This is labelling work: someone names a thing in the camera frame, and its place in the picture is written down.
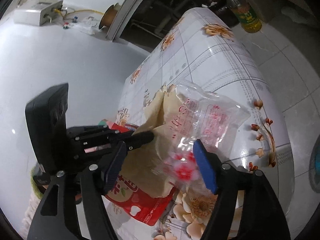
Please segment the brass pot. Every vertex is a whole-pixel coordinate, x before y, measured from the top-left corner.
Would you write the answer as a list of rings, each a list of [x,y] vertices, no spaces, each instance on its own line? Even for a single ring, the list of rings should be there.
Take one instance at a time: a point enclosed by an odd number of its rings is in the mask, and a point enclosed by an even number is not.
[[[121,8],[121,5],[119,3],[116,3],[114,5],[111,5],[106,10],[103,17],[100,20],[99,27],[98,27],[99,30],[103,28],[109,28],[111,26],[120,8]]]

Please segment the dark jar on floor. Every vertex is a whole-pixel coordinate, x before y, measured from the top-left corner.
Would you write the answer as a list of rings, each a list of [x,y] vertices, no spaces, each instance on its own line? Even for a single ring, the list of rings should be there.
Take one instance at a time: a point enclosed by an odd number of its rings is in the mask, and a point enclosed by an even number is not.
[[[208,8],[220,18],[226,17],[228,14],[226,3],[222,0],[202,0],[201,6]]]

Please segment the white water heater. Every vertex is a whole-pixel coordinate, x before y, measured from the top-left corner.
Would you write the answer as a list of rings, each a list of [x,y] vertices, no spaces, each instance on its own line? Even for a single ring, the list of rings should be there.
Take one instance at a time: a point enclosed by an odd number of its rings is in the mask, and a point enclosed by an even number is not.
[[[14,23],[41,26],[55,19],[63,0],[29,0],[14,11]]]

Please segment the clear plastic bag red print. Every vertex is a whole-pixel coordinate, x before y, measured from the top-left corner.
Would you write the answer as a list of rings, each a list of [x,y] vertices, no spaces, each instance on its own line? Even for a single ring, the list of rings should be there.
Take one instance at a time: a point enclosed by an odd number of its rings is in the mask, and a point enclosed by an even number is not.
[[[174,146],[157,171],[168,175],[177,186],[206,187],[195,157],[193,144],[200,139],[208,154],[219,161],[227,160],[240,126],[250,117],[249,111],[234,100],[212,92],[205,92],[189,81],[178,84],[178,98],[183,105],[170,122]]]

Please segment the cooking oil bottle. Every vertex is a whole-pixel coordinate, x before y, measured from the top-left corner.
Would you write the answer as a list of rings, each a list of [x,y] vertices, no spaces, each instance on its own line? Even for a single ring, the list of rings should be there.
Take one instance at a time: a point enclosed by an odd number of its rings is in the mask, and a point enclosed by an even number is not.
[[[226,3],[227,7],[239,20],[244,31],[256,33],[262,28],[262,23],[246,0],[226,0]]]

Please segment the red snack bag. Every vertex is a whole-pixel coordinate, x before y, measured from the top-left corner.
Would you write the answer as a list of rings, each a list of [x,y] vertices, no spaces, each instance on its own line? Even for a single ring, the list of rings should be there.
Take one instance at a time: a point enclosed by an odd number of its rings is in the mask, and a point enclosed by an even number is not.
[[[160,161],[156,143],[154,138],[127,154],[114,188],[105,195],[132,218],[149,226],[156,224],[176,192],[167,177],[154,172]]]

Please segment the blue plastic waste basket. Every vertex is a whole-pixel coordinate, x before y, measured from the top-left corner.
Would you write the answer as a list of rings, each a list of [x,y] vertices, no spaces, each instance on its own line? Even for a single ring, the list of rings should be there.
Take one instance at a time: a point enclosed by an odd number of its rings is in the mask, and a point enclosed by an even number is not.
[[[309,182],[313,191],[320,193],[320,171],[319,171],[319,158],[320,158],[320,137],[317,138],[310,157],[309,164]]]

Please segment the floral tablecloth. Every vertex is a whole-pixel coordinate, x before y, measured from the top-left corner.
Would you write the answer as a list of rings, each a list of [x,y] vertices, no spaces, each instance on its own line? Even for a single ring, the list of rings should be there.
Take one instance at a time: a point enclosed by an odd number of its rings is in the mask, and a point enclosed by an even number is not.
[[[126,79],[115,127],[150,130],[107,211],[120,239],[289,239],[289,135],[269,85],[232,30],[186,11]]]

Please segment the torn brown paper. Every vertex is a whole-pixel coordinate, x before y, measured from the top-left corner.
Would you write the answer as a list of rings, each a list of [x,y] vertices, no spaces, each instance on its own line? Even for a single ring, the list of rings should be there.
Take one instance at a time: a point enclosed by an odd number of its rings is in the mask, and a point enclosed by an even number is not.
[[[172,189],[169,176],[157,171],[157,168],[167,159],[174,146],[169,122],[178,115],[178,109],[183,105],[177,96],[177,90],[177,85],[163,86],[144,108],[145,122],[139,126],[134,135],[151,131],[154,139],[130,151],[121,168],[122,176],[152,198],[164,198]]]

